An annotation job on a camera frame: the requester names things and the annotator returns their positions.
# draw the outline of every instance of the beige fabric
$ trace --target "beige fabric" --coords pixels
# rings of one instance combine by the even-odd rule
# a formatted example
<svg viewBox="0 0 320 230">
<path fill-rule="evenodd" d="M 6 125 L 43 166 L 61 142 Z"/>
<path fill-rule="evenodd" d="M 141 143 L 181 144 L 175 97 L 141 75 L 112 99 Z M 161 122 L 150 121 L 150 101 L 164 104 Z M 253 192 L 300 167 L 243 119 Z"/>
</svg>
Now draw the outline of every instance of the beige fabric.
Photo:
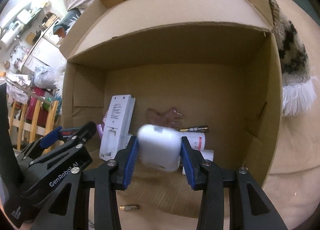
<svg viewBox="0 0 320 230">
<path fill-rule="evenodd" d="M 320 27 L 292 0 L 276 0 L 292 21 L 310 60 L 311 76 L 320 77 Z M 314 80 L 320 96 L 319 82 Z M 276 154 L 264 191 L 293 229 L 312 215 L 320 201 L 320 103 L 293 118 L 283 118 Z"/>
</svg>

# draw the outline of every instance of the plastic bag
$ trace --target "plastic bag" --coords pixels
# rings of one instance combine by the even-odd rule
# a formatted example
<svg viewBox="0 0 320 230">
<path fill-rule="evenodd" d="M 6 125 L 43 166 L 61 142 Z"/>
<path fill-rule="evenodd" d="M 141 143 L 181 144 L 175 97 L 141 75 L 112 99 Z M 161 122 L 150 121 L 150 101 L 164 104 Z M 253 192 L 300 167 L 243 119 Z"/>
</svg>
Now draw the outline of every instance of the plastic bag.
<svg viewBox="0 0 320 230">
<path fill-rule="evenodd" d="M 34 84 L 39 88 L 55 89 L 55 68 L 49 66 L 36 66 Z"/>
</svg>

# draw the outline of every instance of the cardboard box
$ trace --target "cardboard box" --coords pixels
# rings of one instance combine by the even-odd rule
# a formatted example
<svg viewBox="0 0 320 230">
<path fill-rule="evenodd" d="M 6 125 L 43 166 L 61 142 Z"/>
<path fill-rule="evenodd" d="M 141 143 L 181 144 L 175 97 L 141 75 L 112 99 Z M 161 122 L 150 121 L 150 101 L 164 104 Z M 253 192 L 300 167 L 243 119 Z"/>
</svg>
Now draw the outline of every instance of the cardboard box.
<svg viewBox="0 0 320 230">
<path fill-rule="evenodd" d="M 209 126 L 219 166 L 245 164 L 262 186 L 282 113 L 272 27 L 268 0 L 96 0 L 60 46 L 63 126 L 102 122 L 112 95 L 136 98 L 133 135 L 147 108 L 176 106 L 184 127 Z"/>
</svg>

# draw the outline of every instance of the fur rug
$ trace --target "fur rug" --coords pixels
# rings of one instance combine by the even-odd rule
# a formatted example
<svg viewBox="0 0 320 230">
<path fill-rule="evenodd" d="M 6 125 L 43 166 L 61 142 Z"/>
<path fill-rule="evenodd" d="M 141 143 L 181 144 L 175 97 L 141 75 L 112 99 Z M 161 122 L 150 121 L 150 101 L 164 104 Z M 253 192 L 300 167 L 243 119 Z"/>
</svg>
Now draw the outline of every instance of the fur rug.
<svg viewBox="0 0 320 230">
<path fill-rule="evenodd" d="M 283 116 L 293 116 L 306 112 L 316 99 L 310 76 L 309 59 L 294 25 L 283 14 L 276 0 L 269 0 L 273 30 L 279 51 L 282 84 Z"/>
</svg>

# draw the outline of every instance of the white plastic device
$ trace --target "white plastic device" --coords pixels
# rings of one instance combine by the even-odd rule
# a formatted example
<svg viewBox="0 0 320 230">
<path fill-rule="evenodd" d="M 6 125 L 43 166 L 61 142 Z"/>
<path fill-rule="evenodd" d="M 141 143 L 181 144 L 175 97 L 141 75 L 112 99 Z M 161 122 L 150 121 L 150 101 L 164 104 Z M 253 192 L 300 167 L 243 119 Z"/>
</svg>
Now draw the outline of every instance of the white plastic device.
<svg viewBox="0 0 320 230">
<path fill-rule="evenodd" d="M 147 124 L 138 130 L 141 162 L 167 172 L 180 164 L 181 133 L 167 127 Z"/>
<path fill-rule="evenodd" d="M 135 100 L 131 95 L 112 97 L 104 123 L 99 153 L 101 159 L 114 159 L 119 150 L 126 148 Z"/>
</svg>

